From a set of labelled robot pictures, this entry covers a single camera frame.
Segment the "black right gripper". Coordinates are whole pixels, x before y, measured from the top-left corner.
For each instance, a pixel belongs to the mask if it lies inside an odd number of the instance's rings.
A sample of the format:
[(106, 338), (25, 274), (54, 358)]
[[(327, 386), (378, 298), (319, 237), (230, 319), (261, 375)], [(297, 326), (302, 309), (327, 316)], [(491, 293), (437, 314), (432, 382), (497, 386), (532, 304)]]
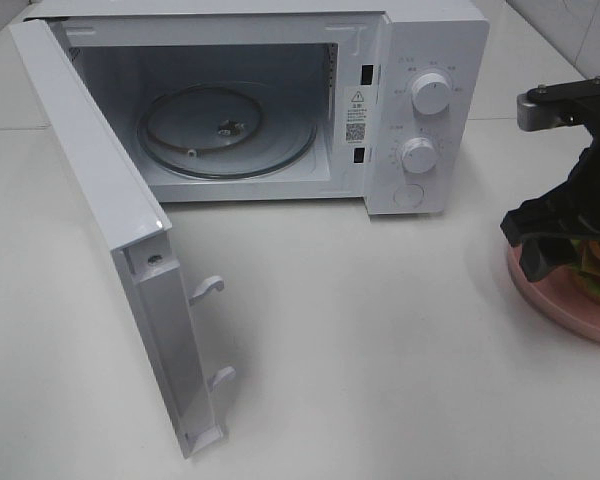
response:
[(508, 211), (501, 230), (522, 246), (522, 272), (533, 283), (575, 262), (574, 240), (600, 240), (600, 132), (564, 182)]

